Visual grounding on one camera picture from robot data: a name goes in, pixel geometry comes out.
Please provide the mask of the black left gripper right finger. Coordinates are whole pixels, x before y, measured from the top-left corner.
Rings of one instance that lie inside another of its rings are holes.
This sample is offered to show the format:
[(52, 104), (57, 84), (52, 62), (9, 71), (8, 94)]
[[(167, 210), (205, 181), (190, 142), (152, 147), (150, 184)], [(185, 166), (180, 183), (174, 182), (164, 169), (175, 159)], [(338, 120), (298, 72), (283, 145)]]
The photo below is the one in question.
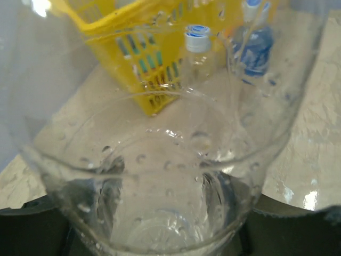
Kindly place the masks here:
[(239, 239), (240, 255), (340, 255), (340, 206), (312, 211), (262, 195)]

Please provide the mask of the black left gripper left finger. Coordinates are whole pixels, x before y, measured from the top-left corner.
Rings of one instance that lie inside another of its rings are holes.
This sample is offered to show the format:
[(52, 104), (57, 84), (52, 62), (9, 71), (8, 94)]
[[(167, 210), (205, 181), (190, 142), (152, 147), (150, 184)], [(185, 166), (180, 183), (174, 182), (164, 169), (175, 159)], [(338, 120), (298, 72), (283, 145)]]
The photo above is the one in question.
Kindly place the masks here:
[(48, 196), (1, 209), (1, 255), (68, 255), (69, 222)]

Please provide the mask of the clear plastic bottle small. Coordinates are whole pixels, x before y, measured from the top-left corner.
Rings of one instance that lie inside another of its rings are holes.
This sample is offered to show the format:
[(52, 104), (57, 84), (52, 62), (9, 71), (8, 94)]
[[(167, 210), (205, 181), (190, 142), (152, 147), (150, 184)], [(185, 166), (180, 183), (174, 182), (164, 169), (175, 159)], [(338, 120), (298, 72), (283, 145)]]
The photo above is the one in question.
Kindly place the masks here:
[(18, 153), (95, 255), (218, 255), (286, 146), (326, 1), (273, 1), (266, 74), (229, 95), (181, 91), (147, 115), (53, 1), (1, 1), (17, 24), (2, 73)]

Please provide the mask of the clear plastic bottle large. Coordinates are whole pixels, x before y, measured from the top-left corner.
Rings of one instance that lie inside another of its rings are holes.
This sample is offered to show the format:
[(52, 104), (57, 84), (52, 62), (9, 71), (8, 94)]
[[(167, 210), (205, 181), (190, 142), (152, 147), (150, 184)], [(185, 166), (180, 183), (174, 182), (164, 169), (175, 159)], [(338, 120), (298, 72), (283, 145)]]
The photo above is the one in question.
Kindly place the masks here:
[(180, 64), (181, 84), (186, 89), (201, 90), (218, 71), (218, 56), (210, 38), (187, 41)]

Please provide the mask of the blue label Pocari bottle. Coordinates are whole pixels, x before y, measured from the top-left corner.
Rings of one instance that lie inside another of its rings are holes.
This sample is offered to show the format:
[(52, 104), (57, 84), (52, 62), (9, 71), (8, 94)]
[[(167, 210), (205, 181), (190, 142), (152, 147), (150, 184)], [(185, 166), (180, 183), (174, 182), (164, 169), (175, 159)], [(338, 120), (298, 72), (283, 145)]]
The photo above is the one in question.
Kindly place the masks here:
[(250, 25), (244, 23), (235, 30), (232, 38), (234, 59), (240, 64), (244, 75), (259, 78), (269, 68), (273, 31), (268, 18), (261, 18), (252, 32), (249, 29)]

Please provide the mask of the Pocari Sweat bottle cap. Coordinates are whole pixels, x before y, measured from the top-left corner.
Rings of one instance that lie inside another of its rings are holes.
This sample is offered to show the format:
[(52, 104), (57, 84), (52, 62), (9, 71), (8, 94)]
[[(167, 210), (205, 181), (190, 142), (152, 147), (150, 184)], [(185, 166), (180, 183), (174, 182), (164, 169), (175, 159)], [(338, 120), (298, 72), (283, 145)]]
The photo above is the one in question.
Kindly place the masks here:
[[(261, 6), (261, 3), (262, 3), (261, 0), (242, 1), (241, 6), (242, 6), (244, 22), (251, 22), (256, 19), (256, 16), (258, 14), (258, 9)], [(261, 16), (257, 19), (257, 23), (263, 24), (267, 22), (267, 19), (269, 17), (270, 7), (271, 7), (271, 3), (265, 2)]]

